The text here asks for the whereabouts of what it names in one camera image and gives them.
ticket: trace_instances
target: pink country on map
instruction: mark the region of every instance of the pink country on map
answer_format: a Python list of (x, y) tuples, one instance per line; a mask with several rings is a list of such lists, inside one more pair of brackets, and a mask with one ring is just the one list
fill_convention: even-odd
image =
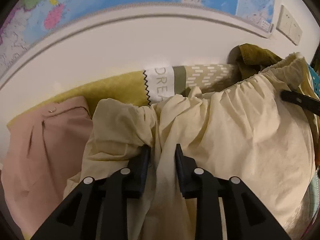
[(46, 30), (53, 29), (57, 23), (60, 22), (64, 6), (64, 4), (59, 4), (48, 12), (47, 17), (44, 20), (44, 27)]

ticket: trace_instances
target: beige garment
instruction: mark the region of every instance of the beige garment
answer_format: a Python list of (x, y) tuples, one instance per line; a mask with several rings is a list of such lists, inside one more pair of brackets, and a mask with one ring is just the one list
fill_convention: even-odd
[(32, 236), (61, 203), (66, 180), (81, 170), (92, 132), (84, 97), (50, 103), (17, 117), (1, 181), (10, 213)]
[(180, 143), (214, 176), (240, 177), (284, 225), (315, 172), (308, 120), (299, 106), (279, 98), (280, 90), (301, 85), (305, 67), (293, 55), (222, 92), (197, 98), (195, 88), (189, 98), (175, 95), (150, 108), (101, 100), (82, 171), (68, 181), (64, 195), (87, 176), (101, 179), (125, 167), (147, 144), (153, 147), (152, 166), (142, 199), (128, 204), (129, 239), (194, 239), (196, 202), (182, 198), (176, 179)]

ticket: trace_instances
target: white switch plate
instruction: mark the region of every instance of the white switch plate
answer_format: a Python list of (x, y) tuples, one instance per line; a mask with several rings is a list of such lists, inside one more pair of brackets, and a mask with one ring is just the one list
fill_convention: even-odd
[(295, 45), (299, 45), (302, 30), (291, 13), (283, 5), (281, 6), (277, 29), (287, 36)]

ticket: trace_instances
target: olive green fabric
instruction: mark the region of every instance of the olive green fabric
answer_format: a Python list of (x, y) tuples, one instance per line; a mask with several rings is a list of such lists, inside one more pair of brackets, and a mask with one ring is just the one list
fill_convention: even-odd
[(245, 80), (259, 71), (274, 65), (282, 59), (268, 49), (262, 49), (256, 45), (243, 44), (239, 46), (240, 55), (236, 61), (241, 72), (242, 80)]
[(93, 116), (98, 102), (104, 98), (113, 98), (125, 104), (133, 104), (134, 106), (147, 106), (147, 92), (143, 78), (143, 71), (136, 71), (101, 79), (56, 95), (25, 112), (47, 103), (60, 103), (77, 96), (85, 97), (91, 116)]

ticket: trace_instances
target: cream fabric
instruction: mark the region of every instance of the cream fabric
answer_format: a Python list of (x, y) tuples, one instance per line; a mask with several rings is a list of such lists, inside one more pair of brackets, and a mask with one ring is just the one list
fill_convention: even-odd
[(181, 197), (176, 179), (180, 143), (186, 156), (214, 176), (240, 177), (284, 225), (315, 172), (308, 119), (279, 98), (280, 90), (306, 84), (305, 68), (303, 58), (291, 55), (222, 92), (201, 95), (195, 88), (189, 98), (175, 95), (150, 108), (101, 100), (82, 171), (68, 181), (65, 196), (87, 176), (101, 179), (125, 167), (138, 146), (147, 144), (152, 165), (142, 199), (128, 203), (129, 239), (194, 239), (196, 202)]

